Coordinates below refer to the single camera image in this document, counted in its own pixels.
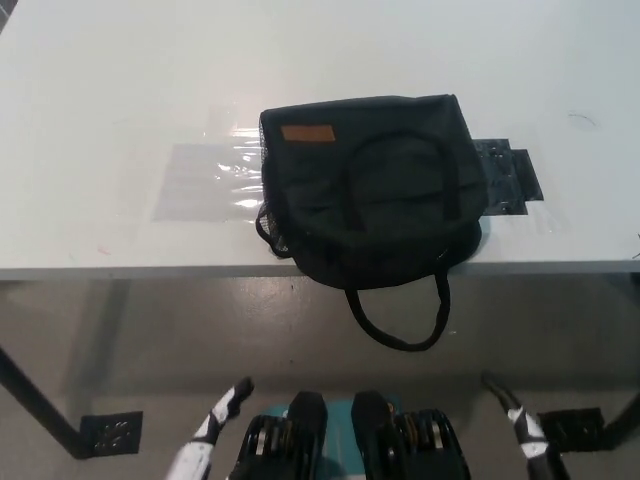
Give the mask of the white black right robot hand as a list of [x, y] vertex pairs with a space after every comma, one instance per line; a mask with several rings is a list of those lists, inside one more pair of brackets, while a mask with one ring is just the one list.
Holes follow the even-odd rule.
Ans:
[[569, 480], [560, 453], [551, 446], [539, 422], [528, 413], [522, 402], [494, 375], [483, 372], [483, 386], [499, 401], [513, 426], [516, 439], [526, 459], [531, 480]]

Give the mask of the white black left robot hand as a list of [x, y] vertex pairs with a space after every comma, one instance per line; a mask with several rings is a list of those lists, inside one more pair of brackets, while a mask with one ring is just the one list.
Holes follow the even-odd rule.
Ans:
[[236, 418], [242, 403], [252, 394], [250, 377], [232, 386], [212, 407], [192, 438], [176, 454], [166, 480], [205, 480], [211, 470], [213, 451], [229, 420]]

